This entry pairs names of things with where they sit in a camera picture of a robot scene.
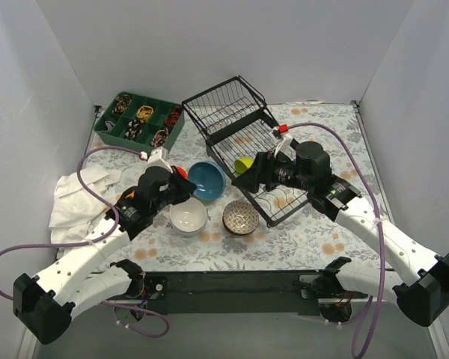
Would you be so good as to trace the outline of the lime green bowl front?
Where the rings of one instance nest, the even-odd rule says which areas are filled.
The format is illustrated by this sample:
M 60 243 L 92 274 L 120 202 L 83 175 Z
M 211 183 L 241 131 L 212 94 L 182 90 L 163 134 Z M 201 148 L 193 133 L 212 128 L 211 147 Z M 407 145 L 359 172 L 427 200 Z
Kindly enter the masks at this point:
M 252 165 L 254 160 L 249 157 L 240 157 L 235 160 L 234 168 L 238 174 L 245 173 Z

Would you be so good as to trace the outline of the lime green bowl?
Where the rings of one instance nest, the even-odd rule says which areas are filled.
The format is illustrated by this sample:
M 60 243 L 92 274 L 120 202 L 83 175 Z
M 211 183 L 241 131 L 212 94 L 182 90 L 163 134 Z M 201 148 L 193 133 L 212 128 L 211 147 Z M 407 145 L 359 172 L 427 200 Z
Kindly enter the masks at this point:
M 213 202 L 215 200 L 218 200 L 221 195 L 219 193 L 201 193 L 198 194 L 198 197 L 205 202 Z
M 249 157 L 240 157 L 235 160 L 234 168 L 238 174 L 245 173 L 252 165 L 254 160 Z

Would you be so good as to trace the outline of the blue bowl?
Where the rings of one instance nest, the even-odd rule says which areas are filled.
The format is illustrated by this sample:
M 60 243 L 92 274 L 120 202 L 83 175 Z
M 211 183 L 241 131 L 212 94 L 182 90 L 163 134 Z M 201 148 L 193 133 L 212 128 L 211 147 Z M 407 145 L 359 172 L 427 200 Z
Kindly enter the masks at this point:
M 211 161 L 194 163 L 188 171 L 188 180 L 197 186 L 194 192 L 197 198 L 198 194 L 207 192 L 222 195 L 227 182 L 224 171 Z

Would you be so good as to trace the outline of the brown patterned bowl row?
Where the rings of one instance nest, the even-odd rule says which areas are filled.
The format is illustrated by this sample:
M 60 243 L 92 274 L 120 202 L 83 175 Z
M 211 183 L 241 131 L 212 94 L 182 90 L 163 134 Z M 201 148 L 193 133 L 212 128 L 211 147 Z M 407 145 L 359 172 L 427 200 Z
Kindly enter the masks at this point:
M 259 222 L 258 211 L 245 200 L 235 200 L 230 202 L 223 211 L 222 222 Z
M 259 222 L 229 222 L 223 221 L 223 226 L 233 236 L 248 236 L 259 226 Z

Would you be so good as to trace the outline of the lime green bowl back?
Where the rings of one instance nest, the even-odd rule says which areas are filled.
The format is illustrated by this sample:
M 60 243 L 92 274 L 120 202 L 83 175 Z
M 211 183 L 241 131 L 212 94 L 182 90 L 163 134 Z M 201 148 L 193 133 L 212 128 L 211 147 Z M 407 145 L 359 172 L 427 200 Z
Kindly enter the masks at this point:
M 218 200 L 221 195 L 219 193 L 201 193 L 198 194 L 198 197 L 205 202 L 213 202 L 215 200 Z

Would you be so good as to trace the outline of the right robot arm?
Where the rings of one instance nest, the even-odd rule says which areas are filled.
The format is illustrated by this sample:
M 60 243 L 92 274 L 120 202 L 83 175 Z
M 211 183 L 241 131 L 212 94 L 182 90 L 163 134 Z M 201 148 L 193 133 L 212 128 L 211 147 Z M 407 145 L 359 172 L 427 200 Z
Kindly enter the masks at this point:
M 370 274 L 350 260 L 338 260 L 323 272 L 324 290 L 336 298 L 358 291 L 393 302 L 415 324 L 430 326 L 449 307 L 449 254 L 425 248 L 381 218 L 378 208 L 332 173 L 320 144 L 304 142 L 295 152 L 294 160 L 278 150 L 257 153 L 233 185 L 250 193 L 279 185 L 305 191 L 315 210 L 359 237 L 392 268 Z

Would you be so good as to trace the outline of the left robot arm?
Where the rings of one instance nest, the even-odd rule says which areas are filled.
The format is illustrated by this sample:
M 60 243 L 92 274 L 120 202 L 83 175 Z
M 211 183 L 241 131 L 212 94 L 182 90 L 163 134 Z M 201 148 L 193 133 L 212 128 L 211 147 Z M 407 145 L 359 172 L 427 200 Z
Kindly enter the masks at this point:
M 117 295 L 141 296 L 144 273 L 137 264 L 122 260 L 102 274 L 95 270 L 148 228 L 162 209 L 188 200 L 195 189 L 176 168 L 149 167 L 80 246 L 35 276 L 22 274 L 14 281 L 14 315 L 46 345 L 100 302 Z

